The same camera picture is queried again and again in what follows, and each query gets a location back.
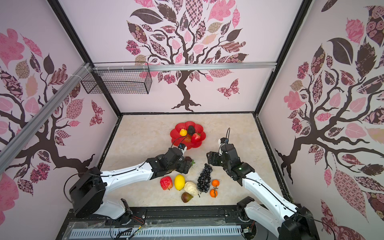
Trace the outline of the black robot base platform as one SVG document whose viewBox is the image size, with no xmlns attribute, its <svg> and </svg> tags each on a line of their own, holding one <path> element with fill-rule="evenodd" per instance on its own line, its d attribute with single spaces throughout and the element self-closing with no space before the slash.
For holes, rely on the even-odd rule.
<svg viewBox="0 0 384 240">
<path fill-rule="evenodd" d="M 112 220 L 100 215 L 76 218 L 70 210 L 59 230 L 58 240 L 64 240 L 73 229 L 240 226 L 243 237 L 177 237 L 160 240 L 279 240 L 255 221 L 246 219 L 240 204 L 192 207 L 132 207 L 129 219 Z"/>
</svg>

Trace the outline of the red strawberry with green leaves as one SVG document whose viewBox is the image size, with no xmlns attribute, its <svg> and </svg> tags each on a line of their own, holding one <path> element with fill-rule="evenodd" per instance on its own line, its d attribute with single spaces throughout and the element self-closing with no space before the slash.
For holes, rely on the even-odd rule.
<svg viewBox="0 0 384 240">
<path fill-rule="evenodd" d="M 199 133 L 194 133 L 191 138 L 192 143 L 197 143 L 201 141 L 201 134 Z"/>
</svg>

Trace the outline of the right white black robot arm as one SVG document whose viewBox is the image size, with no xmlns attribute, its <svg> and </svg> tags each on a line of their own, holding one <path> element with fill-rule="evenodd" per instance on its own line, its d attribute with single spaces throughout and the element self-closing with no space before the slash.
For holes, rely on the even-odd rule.
<svg viewBox="0 0 384 240">
<path fill-rule="evenodd" d="M 222 144 L 218 152 L 208 152 L 207 162 L 222 167 L 229 177 L 250 191 L 263 205 L 251 197 L 239 202 L 246 219 L 255 221 L 279 240 L 319 240 L 312 213 L 297 207 L 273 190 L 248 163 L 241 161 L 233 144 Z"/>
</svg>

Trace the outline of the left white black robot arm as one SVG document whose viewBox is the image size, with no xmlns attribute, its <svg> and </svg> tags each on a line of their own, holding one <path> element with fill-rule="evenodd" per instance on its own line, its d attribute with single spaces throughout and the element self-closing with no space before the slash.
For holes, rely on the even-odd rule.
<svg viewBox="0 0 384 240">
<path fill-rule="evenodd" d="M 64 195 L 73 205 L 76 218 L 100 215 L 116 220 L 129 215 L 129 205 L 125 199 L 113 201 L 109 194 L 124 186 L 162 178 L 173 171 L 187 174 L 192 166 L 184 153 L 187 146 L 179 144 L 169 148 L 165 154 L 149 158 L 141 164 L 112 171 L 100 171 L 97 167 L 80 173 L 80 178 Z"/>
</svg>

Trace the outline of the dark green avocado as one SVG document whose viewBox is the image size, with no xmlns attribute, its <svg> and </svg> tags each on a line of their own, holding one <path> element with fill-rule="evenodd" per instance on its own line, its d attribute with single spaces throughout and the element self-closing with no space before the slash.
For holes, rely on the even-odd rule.
<svg viewBox="0 0 384 240">
<path fill-rule="evenodd" d="M 189 136 L 193 136 L 196 133 L 196 129 L 194 126 L 188 126 L 187 133 Z"/>
</svg>

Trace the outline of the red flower-shaped fruit bowl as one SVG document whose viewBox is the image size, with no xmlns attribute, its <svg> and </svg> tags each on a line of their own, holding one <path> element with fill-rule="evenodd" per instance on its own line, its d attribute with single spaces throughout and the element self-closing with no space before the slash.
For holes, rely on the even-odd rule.
<svg viewBox="0 0 384 240">
<path fill-rule="evenodd" d="M 185 137 L 181 137 L 179 132 L 181 129 L 188 129 L 188 126 L 194 126 L 195 129 L 196 129 L 196 133 L 199 133 L 201 134 L 201 141 L 200 142 L 197 142 L 197 143 L 192 143 L 191 142 L 191 138 L 192 136 L 185 136 Z M 170 132 L 170 137 L 172 138 L 171 142 L 174 146 L 178 146 L 180 143 L 183 143 L 185 144 L 187 147 L 188 147 L 188 150 L 189 149 L 192 149 L 192 148 L 199 148 L 203 141 L 206 139 L 206 133 L 204 132 L 204 128 L 202 125 L 200 124 L 196 124 L 195 122 L 192 122 L 192 121 L 188 121 L 188 122 L 185 122 L 185 123 L 179 123 L 177 124 Z"/>
</svg>

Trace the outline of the small yellow quince fruit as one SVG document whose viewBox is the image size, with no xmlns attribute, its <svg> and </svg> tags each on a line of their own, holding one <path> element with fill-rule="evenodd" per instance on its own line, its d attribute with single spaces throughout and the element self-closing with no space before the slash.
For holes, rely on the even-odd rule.
<svg viewBox="0 0 384 240">
<path fill-rule="evenodd" d="M 179 134 L 180 134 L 181 137 L 185 137 L 185 136 L 188 135 L 188 131 L 186 129 L 181 129 Z"/>
</svg>

